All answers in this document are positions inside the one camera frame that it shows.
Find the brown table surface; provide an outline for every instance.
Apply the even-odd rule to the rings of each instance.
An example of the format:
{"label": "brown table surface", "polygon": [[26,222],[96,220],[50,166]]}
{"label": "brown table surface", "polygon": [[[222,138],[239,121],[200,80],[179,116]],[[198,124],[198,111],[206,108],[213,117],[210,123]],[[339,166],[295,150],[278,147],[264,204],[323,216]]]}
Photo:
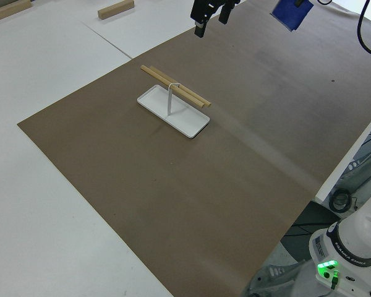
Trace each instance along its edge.
{"label": "brown table surface", "polygon": [[[19,124],[175,297],[238,296],[371,120],[357,16],[315,6],[289,33],[276,2],[246,1]],[[142,64],[213,102],[196,138],[137,104],[156,84]]]}

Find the blue cloth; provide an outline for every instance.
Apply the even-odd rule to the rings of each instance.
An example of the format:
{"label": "blue cloth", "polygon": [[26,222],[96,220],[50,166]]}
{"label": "blue cloth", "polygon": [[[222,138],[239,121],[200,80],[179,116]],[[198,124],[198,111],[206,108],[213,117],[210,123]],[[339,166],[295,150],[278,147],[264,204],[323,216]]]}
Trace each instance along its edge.
{"label": "blue cloth", "polygon": [[295,5],[296,0],[280,0],[271,15],[279,20],[290,31],[297,30],[305,16],[313,7],[308,0],[304,0],[299,7]]}

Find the black label band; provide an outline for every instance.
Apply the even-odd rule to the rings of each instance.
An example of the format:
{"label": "black label band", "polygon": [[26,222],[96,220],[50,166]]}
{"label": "black label band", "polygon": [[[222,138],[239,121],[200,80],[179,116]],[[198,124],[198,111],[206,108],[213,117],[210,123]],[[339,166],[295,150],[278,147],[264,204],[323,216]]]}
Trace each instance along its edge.
{"label": "black label band", "polygon": [[327,230],[326,235],[330,237],[331,242],[338,254],[341,255],[342,258],[347,260],[349,263],[358,266],[358,267],[370,267],[371,266],[371,258],[364,259],[357,257],[356,255],[352,254],[342,243],[341,239],[339,238],[339,228],[338,223],[335,225],[333,231],[329,232]]}

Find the wooden stick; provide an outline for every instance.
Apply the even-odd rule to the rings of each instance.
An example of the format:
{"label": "wooden stick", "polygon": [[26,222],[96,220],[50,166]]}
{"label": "wooden stick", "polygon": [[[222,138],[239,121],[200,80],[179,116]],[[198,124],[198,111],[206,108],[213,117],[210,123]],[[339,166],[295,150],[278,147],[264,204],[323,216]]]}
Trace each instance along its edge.
{"label": "wooden stick", "polygon": [[[167,85],[169,87],[169,85],[171,84],[170,81],[168,81],[167,79],[165,79],[164,77],[160,76],[159,74],[155,73],[154,71],[152,71],[150,68],[142,65],[141,67],[141,70],[143,70],[144,72],[150,74],[152,77],[158,79],[160,82],[162,82],[163,84]],[[178,94],[182,95],[184,98],[190,100],[192,103],[195,103],[196,105],[198,105],[199,107],[203,108],[205,106],[205,104],[201,101],[199,101],[198,99],[196,99],[194,96],[191,96],[190,94],[186,93],[185,91],[181,90],[179,87],[177,87],[176,85],[172,85],[171,86],[171,89],[174,90],[175,92],[177,92]]]}
{"label": "wooden stick", "polygon": [[100,9],[98,11],[98,17],[101,20],[107,19],[108,17],[112,17],[120,12],[127,11],[128,9],[134,8],[135,2],[134,0],[123,0],[119,3],[116,3],[112,6],[108,6],[106,8]]}
{"label": "wooden stick", "polygon": [[0,20],[5,17],[9,17],[10,15],[16,14],[17,12],[31,8],[31,6],[32,4],[30,0],[18,0],[16,2],[4,5],[0,7]]}
{"label": "wooden stick", "polygon": [[[154,66],[150,66],[150,69],[152,71],[154,71],[155,73],[159,74],[160,76],[162,76],[164,79],[167,79],[168,81],[170,82],[176,82],[176,80],[174,80],[173,78],[171,78],[170,76],[166,75],[165,73],[163,73],[162,71],[158,70],[157,68],[155,68]],[[198,95],[197,93],[191,91],[189,88],[183,86],[180,84],[179,88],[181,88],[183,91],[187,92],[188,94],[190,94],[191,96],[194,96],[196,99],[198,99],[199,101],[203,102],[207,107],[209,107],[211,105],[211,102],[209,102],[208,100],[204,99],[204,97],[201,97],[200,95]]]}

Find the wooden block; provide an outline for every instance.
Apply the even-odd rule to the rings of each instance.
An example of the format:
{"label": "wooden block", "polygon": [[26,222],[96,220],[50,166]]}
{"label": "wooden block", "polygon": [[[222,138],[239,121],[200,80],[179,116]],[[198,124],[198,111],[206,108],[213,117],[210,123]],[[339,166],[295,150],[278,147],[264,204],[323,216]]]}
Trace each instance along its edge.
{"label": "wooden block", "polygon": [[127,11],[128,9],[134,8],[135,2],[134,0],[124,0],[112,6],[108,6],[106,8],[100,9],[98,11],[99,19],[104,20],[108,17],[112,17],[120,12]]}
{"label": "wooden block", "polygon": [[0,7],[0,20],[10,15],[16,14],[17,12],[31,8],[31,6],[32,4],[30,0],[18,0],[16,2],[2,6]]}

